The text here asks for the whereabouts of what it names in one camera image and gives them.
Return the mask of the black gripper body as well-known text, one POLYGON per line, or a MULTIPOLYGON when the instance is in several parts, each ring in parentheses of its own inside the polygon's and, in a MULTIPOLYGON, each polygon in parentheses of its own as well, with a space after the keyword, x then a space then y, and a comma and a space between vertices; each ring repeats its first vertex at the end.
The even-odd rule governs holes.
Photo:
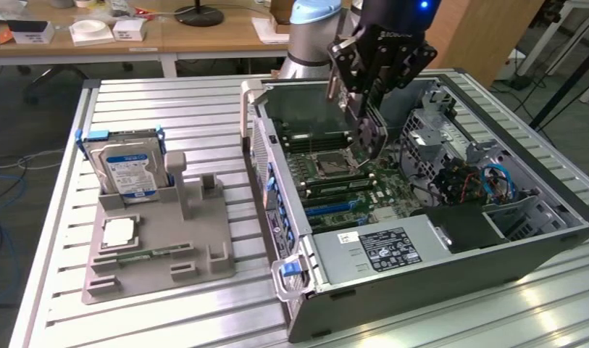
POLYGON ((426 42, 425 31, 430 28, 439 8, 438 1, 364 1, 354 33, 370 34, 373 56, 379 44, 426 42))

